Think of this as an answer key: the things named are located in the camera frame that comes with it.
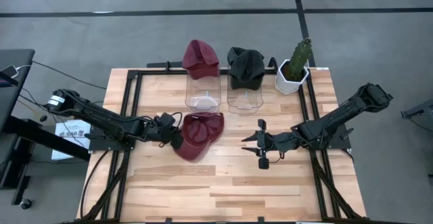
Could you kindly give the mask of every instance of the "transparent container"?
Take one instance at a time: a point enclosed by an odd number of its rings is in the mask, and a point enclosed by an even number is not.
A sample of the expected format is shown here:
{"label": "transparent container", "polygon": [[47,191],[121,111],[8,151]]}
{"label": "transparent container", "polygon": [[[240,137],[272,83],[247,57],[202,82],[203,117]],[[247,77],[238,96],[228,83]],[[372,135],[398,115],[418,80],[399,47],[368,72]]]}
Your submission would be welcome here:
{"label": "transparent container", "polygon": [[221,104],[221,76],[193,79],[187,75],[185,104],[192,112],[219,112]]}
{"label": "transparent container", "polygon": [[236,114],[255,114],[263,105],[262,87],[260,86],[256,90],[247,88],[234,89],[232,79],[233,77],[228,74],[227,103],[229,104],[229,111]]}

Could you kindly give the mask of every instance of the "white pot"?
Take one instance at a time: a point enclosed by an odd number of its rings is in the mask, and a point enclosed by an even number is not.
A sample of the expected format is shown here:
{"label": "white pot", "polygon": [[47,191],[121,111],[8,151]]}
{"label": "white pot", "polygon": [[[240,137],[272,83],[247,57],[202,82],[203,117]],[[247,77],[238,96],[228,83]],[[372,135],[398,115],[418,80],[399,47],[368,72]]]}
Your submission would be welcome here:
{"label": "white pot", "polygon": [[308,69],[304,66],[304,77],[299,82],[294,81],[288,81],[286,78],[284,78],[283,73],[281,72],[281,68],[284,66],[284,64],[290,62],[290,59],[284,60],[284,62],[281,64],[281,66],[278,68],[277,77],[275,78],[275,89],[278,90],[283,95],[288,95],[290,93],[293,93],[299,89],[299,86],[303,84],[307,76],[310,74]]}

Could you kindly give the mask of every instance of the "wooden tabletop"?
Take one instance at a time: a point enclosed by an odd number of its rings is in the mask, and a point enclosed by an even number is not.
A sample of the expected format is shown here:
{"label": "wooden tabletop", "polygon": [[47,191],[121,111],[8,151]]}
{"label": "wooden tabletop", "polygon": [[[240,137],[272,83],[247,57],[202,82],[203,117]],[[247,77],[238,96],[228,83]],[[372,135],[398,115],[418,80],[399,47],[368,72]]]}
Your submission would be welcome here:
{"label": "wooden tabletop", "polygon": [[[113,112],[120,112],[127,72],[128,69],[111,71],[104,107]],[[311,68],[311,75],[323,116],[338,107],[331,74],[328,69]],[[269,170],[260,170],[258,158],[241,149],[256,147],[256,142],[241,140],[258,130],[259,118],[266,120],[272,134],[289,131],[292,125],[303,121],[298,93],[282,95],[274,84],[275,75],[266,75],[262,87],[264,104],[256,114],[232,114],[227,105],[227,79],[221,76],[220,112],[225,116],[225,128],[199,161],[180,158],[169,145],[159,148],[156,142],[138,141],[131,152],[120,221],[164,221],[166,217],[173,221],[256,221],[257,217],[267,221],[320,221],[307,150],[289,151],[284,160],[271,164]],[[190,113],[185,105],[185,88],[185,75],[145,75],[137,115]],[[306,85],[304,90],[313,118]],[[92,154],[87,176],[101,154]],[[352,160],[341,150],[328,150],[328,154],[337,189],[356,212],[365,215]],[[85,212],[106,187],[111,155],[107,154],[90,180]],[[268,157],[273,162],[278,153],[270,152]],[[324,186],[323,189],[331,217],[329,192]],[[116,189],[112,196],[117,196]],[[114,216],[115,199],[111,198],[109,217]]]}

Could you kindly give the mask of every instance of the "red baseball cap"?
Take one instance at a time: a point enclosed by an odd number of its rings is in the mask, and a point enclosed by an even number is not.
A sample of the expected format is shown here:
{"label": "red baseball cap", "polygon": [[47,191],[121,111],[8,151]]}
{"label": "red baseball cap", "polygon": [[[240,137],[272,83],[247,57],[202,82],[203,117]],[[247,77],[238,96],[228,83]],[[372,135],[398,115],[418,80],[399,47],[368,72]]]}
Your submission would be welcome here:
{"label": "red baseball cap", "polygon": [[204,148],[219,138],[224,129],[224,114],[198,112],[185,116],[183,142],[175,152],[186,160],[195,160]]}
{"label": "red baseball cap", "polygon": [[214,49],[204,41],[192,40],[183,55],[182,68],[193,79],[219,76],[219,61]]}

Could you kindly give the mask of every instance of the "floor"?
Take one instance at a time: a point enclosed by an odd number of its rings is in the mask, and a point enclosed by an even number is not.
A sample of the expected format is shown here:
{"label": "floor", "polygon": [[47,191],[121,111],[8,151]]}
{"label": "floor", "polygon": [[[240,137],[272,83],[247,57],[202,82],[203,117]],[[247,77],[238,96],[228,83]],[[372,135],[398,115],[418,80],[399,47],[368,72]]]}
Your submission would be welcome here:
{"label": "floor", "polygon": [[[302,0],[302,4],[305,9],[392,11],[432,7],[433,0]],[[106,85],[111,68],[181,60],[191,39],[209,43],[223,64],[232,46],[257,49],[265,59],[273,56],[282,62],[305,35],[296,13],[145,16],[139,11],[296,7],[295,0],[0,0],[0,48],[32,48],[35,61],[101,86]],[[122,13],[89,17],[85,12]],[[355,128],[350,140],[368,216],[433,223],[433,189],[428,181],[428,173],[433,173],[432,133],[400,115],[401,110],[433,97],[429,79],[433,13],[374,12],[305,14],[315,63],[330,67],[339,102],[366,82],[380,84],[394,97],[386,110],[362,114],[347,124]],[[37,65],[24,87],[41,103],[59,88],[73,89],[92,101],[104,98],[100,89]],[[17,104],[14,115],[38,118],[43,114],[33,109],[37,115]],[[34,157],[47,160],[49,155],[48,149],[38,147]],[[0,223],[73,220],[86,170],[85,163],[31,164],[33,177],[26,198],[35,200],[34,206],[28,210],[10,206],[13,191],[2,190]]]}

